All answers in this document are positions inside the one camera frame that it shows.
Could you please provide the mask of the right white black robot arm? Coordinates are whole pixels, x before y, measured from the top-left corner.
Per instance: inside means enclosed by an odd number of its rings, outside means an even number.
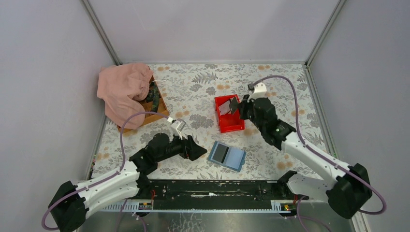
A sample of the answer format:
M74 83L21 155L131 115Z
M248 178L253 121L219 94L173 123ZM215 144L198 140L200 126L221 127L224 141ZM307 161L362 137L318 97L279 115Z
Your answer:
M296 128L278 118L268 98L251 99L246 94L238 104L238 111L241 119L255 125L265 142L297 158L321 177L315 179L288 171L281 180L292 193L327 202L345 219L352 218L372 197L363 165L349 165L323 151L315 154L312 143L302 141Z

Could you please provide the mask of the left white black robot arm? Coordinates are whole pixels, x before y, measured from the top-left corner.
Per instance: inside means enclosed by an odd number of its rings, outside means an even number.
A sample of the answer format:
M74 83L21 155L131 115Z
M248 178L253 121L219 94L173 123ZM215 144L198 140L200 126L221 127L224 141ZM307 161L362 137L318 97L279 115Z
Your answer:
M48 207L57 230L73 232L92 214L120 200L134 196L151 198L153 187L147 176L157 169L159 162L177 155L194 161L206 153L191 135L170 139L167 134L156 134L122 167L83 183L62 184Z

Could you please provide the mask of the white card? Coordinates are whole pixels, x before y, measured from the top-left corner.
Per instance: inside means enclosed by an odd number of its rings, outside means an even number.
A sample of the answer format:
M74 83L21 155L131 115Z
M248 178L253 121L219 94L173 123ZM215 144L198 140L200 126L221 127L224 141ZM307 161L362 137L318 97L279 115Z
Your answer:
M231 113L230 103L231 100L227 100L218 107L221 116Z

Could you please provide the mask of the blue card holder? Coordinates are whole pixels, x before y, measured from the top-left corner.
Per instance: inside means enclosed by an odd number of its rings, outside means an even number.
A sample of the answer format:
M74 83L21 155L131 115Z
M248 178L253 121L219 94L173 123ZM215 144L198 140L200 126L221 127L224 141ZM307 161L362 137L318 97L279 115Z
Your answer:
M212 160L212 156L214 154L214 151L215 151L215 148L216 148L217 144L222 144L222 145L225 145L229 148L224 163L219 163L219 162L216 162L216 161ZM246 151L241 150L239 148L232 147L232 146L223 144L221 142L215 142L212 149L211 149L211 151L210 151L210 154L208 156L208 160L210 162L213 162L213 163L218 164L220 166L223 166L225 168L228 168L228 169L234 170L236 172L239 172L239 171L241 171L242 166L245 163L246 154L247 154Z

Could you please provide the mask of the red plastic bin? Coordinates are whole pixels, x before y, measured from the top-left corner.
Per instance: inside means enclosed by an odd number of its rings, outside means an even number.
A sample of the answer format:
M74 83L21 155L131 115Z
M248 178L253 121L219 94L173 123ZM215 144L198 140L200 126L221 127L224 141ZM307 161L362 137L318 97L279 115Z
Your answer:
M240 114L238 111L236 111L233 115L232 114L226 114L226 115L220 115L218 107L226 102L227 100L230 100L232 97L237 97L239 101L239 97L237 94L234 95L225 95L225 96L219 96L215 97L215 111L217 112L217 122L218 126L220 128L221 133L227 133L227 132L233 132L233 131L242 131L245 129L245 122L243 119L240 119Z

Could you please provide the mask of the dark grey card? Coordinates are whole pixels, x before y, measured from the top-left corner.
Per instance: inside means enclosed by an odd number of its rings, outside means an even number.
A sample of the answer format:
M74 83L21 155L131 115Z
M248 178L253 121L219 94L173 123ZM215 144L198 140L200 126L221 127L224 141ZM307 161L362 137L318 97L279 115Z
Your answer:
M237 97L235 96L232 97L229 102L230 114L233 115L238 110L238 105L239 105L239 102L238 102Z

